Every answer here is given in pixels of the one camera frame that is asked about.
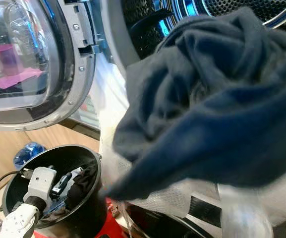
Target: gray fabric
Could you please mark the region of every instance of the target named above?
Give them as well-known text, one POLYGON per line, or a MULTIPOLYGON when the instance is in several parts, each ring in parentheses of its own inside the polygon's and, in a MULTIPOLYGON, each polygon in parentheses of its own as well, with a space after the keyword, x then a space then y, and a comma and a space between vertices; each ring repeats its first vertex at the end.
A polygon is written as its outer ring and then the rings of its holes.
POLYGON ((130 66, 127 94, 114 149, 133 167, 112 199, 184 178, 257 187, 286 172, 286 32, 249 8, 182 20, 130 66))

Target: washing machine door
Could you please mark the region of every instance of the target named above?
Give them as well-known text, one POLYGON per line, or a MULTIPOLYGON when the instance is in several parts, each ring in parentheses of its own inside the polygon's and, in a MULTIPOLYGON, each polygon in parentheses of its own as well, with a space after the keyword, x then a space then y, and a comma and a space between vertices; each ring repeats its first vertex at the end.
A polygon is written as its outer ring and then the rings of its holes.
POLYGON ((87 3, 0 0, 0 130, 57 123, 87 96, 95 44, 87 3))

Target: robotic arm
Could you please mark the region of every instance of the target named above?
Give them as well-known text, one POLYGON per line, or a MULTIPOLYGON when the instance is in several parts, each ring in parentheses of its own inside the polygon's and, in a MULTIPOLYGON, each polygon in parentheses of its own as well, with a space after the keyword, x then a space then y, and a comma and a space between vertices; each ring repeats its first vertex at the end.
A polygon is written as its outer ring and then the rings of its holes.
POLYGON ((28 173, 31 173, 31 178, 24 203, 6 217, 0 238, 30 238, 40 215, 51 206, 50 192, 57 172, 51 168, 38 167, 28 173))

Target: black bucket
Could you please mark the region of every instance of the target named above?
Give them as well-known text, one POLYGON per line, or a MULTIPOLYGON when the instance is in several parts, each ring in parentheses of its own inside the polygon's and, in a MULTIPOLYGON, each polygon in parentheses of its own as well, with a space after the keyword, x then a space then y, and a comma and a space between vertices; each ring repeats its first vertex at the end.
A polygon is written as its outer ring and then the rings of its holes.
MULTIPOLYGON (((56 184, 66 173, 88 164, 97 162, 97 175, 92 189, 82 202, 66 216, 46 224, 37 224, 35 231, 46 237, 89 238, 95 237, 105 223, 107 209, 105 199, 98 196, 102 187, 101 165, 98 155, 80 145, 65 145, 46 150, 35 156, 22 168, 35 169, 53 165, 57 171, 56 184)), ((3 196, 3 211, 7 216, 18 201, 23 201, 29 180, 16 175, 8 183, 3 196)))

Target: metal screw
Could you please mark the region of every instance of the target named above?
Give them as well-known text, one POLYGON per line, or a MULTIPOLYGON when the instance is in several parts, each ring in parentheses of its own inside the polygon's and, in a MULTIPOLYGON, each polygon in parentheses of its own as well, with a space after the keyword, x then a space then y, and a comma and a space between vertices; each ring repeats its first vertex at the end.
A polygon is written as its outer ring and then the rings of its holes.
POLYGON ((80 29, 80 26, 79 26, 78 24, 74 24, 74 25, 73 25, 73 29, 77 31, 77 30, 80 29))

